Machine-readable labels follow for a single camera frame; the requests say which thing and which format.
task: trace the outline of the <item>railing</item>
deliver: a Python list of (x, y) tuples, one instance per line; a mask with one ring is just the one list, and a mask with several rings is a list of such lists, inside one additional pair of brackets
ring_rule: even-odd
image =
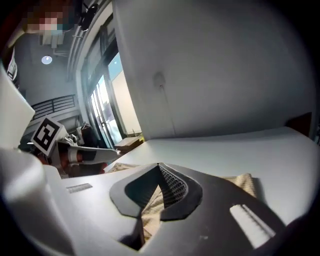
[(34, 109), (35, 114), (31, 121), (42, 118), (46, 115), (70, 109), (75, 107), (75, 95), (67, 95), (58, 98), (49, 99), (37, 104), (32, 105), (31, 107)]

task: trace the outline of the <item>ceiling light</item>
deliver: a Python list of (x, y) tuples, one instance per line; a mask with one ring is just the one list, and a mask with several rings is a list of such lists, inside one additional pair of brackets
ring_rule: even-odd
[(52, 58), (50, 56), (44, 56), (42, 57), (41, 62), (45, 65), (48, 65), (52, 62)]

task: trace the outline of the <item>beige cloth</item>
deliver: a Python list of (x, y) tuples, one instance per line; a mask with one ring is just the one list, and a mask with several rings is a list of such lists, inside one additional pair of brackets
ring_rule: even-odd
[[(116, 163), (108, 173), (114, 173), (126, 169), (136, 167), (137, 165)], [(233, 177), (221, 177), (227, 181), (230, 181), (242, 188), (244, 191), (248, 192), (251, 196), (256, 196), (256, 190), (254, 187), (254, 182), (251, 174), (245, 173), (239, 176)], [(150, 198), (148, 204), (142, 211), (141, 219), (143, 223), (143, 234), (144, 240), (149, 240), (152, 235), (154, 235), (160, 226), (160, 213), (164, 209), (164, 199), (160, 187), (158, 186), (152, 197)]]

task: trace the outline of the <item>white table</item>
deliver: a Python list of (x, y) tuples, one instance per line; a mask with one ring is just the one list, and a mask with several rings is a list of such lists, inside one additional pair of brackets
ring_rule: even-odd
[(216, 137), (152, 139), (115, 163), (164, 162), (215, 176), (250, 173), (260, 183), (260, 199), (288, 224), (308, 210), (317, 186), (319, 159), (319, 146), (282, 127)]

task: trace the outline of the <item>gray wall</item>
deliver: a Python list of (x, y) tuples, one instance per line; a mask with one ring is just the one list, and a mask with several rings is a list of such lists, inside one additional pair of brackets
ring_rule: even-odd
[[(41, 62), (46, 55), (53, 59), (49, 65)], [(19, 38), (15, 44), (15, 61), (20, 88), (25, 90), (25, 97), (30, 105), (76, 94), (74, 83), (66, 82), (67, 60), (66, 57), (54, 56), (50, 46), (40, 46), (39, 36), (36, 34), (25, 34)]]
[[(146, 139), (258, 131), (316, 111), (298, 36), (261, 2), (122, 0), (113, 10)], [(157, 72), (164, 87), (154, 85)]]

